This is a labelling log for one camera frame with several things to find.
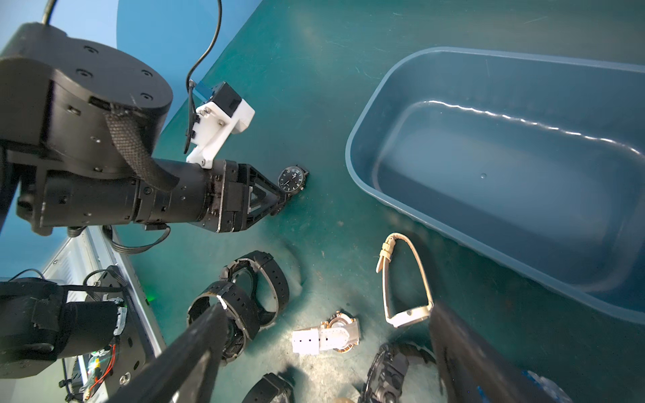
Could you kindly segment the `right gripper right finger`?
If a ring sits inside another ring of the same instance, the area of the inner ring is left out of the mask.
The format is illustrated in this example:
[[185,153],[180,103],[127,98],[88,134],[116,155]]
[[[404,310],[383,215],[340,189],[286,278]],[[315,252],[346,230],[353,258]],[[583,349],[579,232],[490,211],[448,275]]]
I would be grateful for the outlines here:
[[443,302],[429,334],[449,402],[551,402],[553,399]]

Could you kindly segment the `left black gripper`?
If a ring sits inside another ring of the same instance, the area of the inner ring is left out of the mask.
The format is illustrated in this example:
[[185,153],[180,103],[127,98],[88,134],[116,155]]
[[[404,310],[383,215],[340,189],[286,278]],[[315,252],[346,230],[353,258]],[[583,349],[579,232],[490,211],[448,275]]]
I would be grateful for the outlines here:
[[249,164],[214,161],[203,228],[214,233],[245,231],[277,215],[291,196]]

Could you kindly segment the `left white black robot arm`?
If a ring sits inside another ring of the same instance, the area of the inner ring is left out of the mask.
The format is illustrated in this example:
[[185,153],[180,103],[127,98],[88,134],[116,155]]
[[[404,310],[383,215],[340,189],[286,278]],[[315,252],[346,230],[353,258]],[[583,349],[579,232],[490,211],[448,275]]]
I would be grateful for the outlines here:
[[[254,167],[194,153],[152,153],[172,101],[154,69],[107,45],[41,23],[21,25],[1,54],[1,209],[33,231],[79,234],[137,223],[214,233],[250,228],[288,201]],[[74,290],[88,295],[70,302]],[[1,284],[1,376],[40,374],[109,346],[126,324],[127,290],[40,277]]]

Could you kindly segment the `black band smartwatch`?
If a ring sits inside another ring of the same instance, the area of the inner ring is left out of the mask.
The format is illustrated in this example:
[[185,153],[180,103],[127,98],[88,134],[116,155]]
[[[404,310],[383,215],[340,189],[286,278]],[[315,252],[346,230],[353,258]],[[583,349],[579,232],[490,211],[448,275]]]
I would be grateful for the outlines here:
[[210,307],[222,307],[226,315],[223,326],[226,339],[220,363],[226,366],[240,357],[260,331],[258,306],[235,283],[218,280],[193,301],[186,314],[187,325],[196,322]]

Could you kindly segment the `transparent blue watch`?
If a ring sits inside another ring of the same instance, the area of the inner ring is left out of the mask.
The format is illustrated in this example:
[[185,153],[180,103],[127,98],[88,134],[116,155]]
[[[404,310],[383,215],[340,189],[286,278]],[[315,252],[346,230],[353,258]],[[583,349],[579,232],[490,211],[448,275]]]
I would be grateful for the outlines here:
[[550,396],[554,402],[573,403],[571,397],[554,381],[540,376],[539,374],[536,374],[530,370],[524,370],[522,373],[536,386],[543,390],[548,396]]

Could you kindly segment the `black wide band watch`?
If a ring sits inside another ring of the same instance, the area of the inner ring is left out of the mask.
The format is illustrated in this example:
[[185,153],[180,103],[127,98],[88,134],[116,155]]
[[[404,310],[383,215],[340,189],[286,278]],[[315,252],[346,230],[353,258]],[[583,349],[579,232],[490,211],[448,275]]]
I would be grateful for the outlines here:
[[270,327],[290,302],[290,287],[274,257],[255,250],[226,265],[220,280],[236,282],[240,276],[250,280],[250,298],[257,306],[260,327]]

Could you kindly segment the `black round dial watch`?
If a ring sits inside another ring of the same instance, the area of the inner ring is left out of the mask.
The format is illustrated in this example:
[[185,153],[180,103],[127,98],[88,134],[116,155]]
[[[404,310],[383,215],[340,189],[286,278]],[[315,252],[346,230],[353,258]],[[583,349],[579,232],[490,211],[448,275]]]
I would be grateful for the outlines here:
[[302,166],[288,166],[278,178],[278,186],[284,193],[294,196],[305,187],[309,171]]

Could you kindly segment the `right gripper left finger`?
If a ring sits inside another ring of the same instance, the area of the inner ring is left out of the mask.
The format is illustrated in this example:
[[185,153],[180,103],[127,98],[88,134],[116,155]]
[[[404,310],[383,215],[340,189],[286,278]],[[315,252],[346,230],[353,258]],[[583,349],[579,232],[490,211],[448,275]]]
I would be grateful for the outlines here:
[[227,339],[226,310],[208,308],[110,402],[210,402]]

